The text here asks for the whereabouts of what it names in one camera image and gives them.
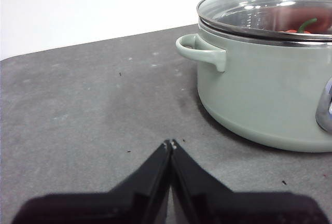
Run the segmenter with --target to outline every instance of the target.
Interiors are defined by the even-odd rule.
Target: green pepper stem
[[[308,25],[314,23],[314,22],[317,22],[317,18],[312,18],[312,19],[309,19],[308,21],[304,22],[300,28],[297,30],[296,33],[304,33],[305,32],[305,29]]]

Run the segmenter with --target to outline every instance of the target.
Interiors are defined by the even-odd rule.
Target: black object
[[[13,224],[164,223],[169,187],[177,223],[328,224],[317,203],[292,193],[234,193],[175,141],[165,141],[108,193],[52,194],[27,201]]]

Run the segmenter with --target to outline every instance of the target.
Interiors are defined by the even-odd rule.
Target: chili pepper
[[[312,24],[314,22],[317,22],[317,18],[312,18],[309,19],[308,21],[304,22],[303,24],[301,24],[300,28],[298,30],[288,30],[285,32],[288,33],[305,33],[305,34],[311,34],[309,31],[305,31],[305,28],[309,25]]]

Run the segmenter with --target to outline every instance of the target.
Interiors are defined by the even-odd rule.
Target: metal rim
[[[304,47],[304,48],[325,48],[332,47],[332,41],[296,41],[296,40],[276,40],[270,38],[257,38],[252,36],[235,35],[227,32],[221,32],[206,25],[201,19],[198,22],[199,29],[204,30],[209,34],[220,36],[235,41],[242,41],[251,44],[283,46],[283,47]]]
[[[268,31],[260,29],[251,29],[245,27],[239,27],[236,25],[231,25],[227,23],[217,22],[213,19],[204,17],[200,11],[199,7],[205,0],[201,0],[197,7],[196,11],[200,20],[205,24],[211,27],[214,30],[226,32],[233,35],[253,37],[259,39],[268,39],[268,40],[292,40],[292,41],[332,41],[332,35],[321,35],[321,34],[302,34],[302,33],[287,33],[287,32],[277,32],[277,31]]]

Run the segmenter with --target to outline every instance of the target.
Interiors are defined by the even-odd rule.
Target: white wall
[[[197,22],[200,0],[1,0],[1,59]]]

